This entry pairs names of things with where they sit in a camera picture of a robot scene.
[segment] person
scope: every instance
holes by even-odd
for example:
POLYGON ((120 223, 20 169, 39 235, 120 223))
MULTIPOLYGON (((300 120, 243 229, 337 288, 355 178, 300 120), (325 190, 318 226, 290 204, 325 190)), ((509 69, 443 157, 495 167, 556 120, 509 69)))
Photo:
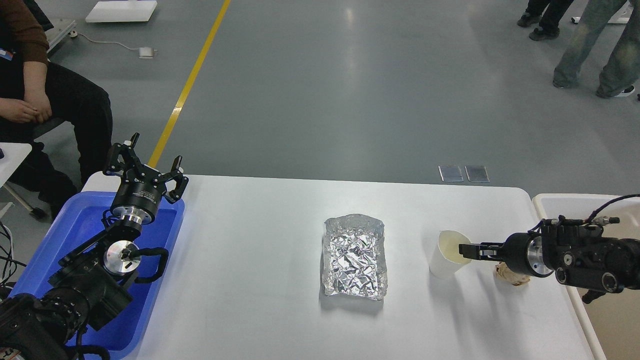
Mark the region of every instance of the person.
MULTIPOLYGON (((578 83, 580 67, 609 19, 627 0, 590 0, 584 9, 569 46, 554 70, 553 85, 572 88, 578 83)), ((596 95, 603 98, 625 97, 634 93, 633 83, 640 76, 640 0, 631 0, 633 11, 600 73, 596 95)))
POLYGON ((55 170, 33 129, 52 117, 74 126, 81 181, 101 171, 111 147, 109 95, 99 86, 49 62, 42 26, 22 0, 0 1, 0 142, 30 143, 31 152, 9 178, 51 207, 53 217, 77 193, 55 170))
POLYGON ((529 38, 533 41, 555 39, 560 35, 558 27, 560 20, 572 3, 573 0, 529 0, 527 9, 517 24, 521 28, 528 28, 532 24, 539 23, 538 27, 529 34, 529 38))

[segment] robotic arm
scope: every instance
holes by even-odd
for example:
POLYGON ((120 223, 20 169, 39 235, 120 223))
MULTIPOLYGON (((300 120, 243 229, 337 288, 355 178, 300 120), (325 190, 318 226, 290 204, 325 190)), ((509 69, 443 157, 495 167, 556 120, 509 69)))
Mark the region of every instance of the robotic arm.
POLYGON ((625 288, 640 288, 640 241, 604 238, 604 226, 618 224, 619 218, 596 217, 613 202, 637 197, 627 195, 604 204, 586 220, 543 219, 526 233, 515 233, 504 243, 462 244, 460 254, 474 260, 503 261, 512 271, 547 277, 554 271, 564 285, 589 291, 582 301, 625 288))
POLYGON ((103 216, 105 230, 58 261, 61 269, 49 278, 52 289, 41 299, 18 294, 0 304, 0 358, 75 360, 98 354, 109 359, 106 349, 82 345, 86 326, 101 329, 131 303, 129 287, 162 276, 168 251, 139 249, 134 240, 143 225, 156 219, 162 197, 172 204, 178 201, 189 179, 182 175, 180 156, 166 174, 143 165, 133 150, 138 137, 136 133, 109 151, 104 173, 122 179, 103 216), (170 192, 166 188, 169 181, 176 184, 170 192), (160 256, 154 275, 138 277, 136 268, 142 256, 160 256), (76 346, 65 346, 75 334, 76 346))

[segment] white paper cup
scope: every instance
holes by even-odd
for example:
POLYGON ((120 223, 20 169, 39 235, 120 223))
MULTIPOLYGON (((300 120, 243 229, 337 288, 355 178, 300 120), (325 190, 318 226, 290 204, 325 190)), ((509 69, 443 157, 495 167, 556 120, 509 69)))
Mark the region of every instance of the white paper cup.
POLYGON ((471 262, 471 259, 463 257, 458 252, 458 245, 469 243, 471 243, 469 238, 457 231, 440 231, 438 245, 429 262, 429 271, 441 279, 453 276, 461 267, 471 262))

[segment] crumpled aluminum foil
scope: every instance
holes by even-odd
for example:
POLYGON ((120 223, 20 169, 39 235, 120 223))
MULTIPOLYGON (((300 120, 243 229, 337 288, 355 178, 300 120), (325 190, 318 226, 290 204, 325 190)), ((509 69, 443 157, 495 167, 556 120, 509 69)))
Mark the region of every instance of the crumpled aluminum foil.
POLYGON ((387 294, 385 224, 362 214, 329 218, 324 224, 324 294, 382 300, 387 294))

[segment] gray floor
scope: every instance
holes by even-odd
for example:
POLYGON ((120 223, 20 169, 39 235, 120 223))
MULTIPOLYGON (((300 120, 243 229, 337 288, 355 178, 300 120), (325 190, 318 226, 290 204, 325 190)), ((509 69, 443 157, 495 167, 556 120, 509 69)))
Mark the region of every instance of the gray floor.
MULTIPOLYGON (((114 141, 140 132, 148 159, 223 1, 161 0, 145 24, 86 24, 95 1, 39 3, 95 40, 159 50, 76 38, 51 55, 110 93, 114 141)), ((594 95, 623 26, 605 29, 580 87, 551 86, 585 3, 533 42, 515 26, 523 1, 232 0, 159 169, 180 154, 189 174, 440 184, 438 165, 485 165, 484 185, 532 196, 636 193, 640 102, 594 95)), ((78 181, 71 128, 43 141, 78 181)), ((20 208, 3 221, 28 261, 49 223, 20 208)))

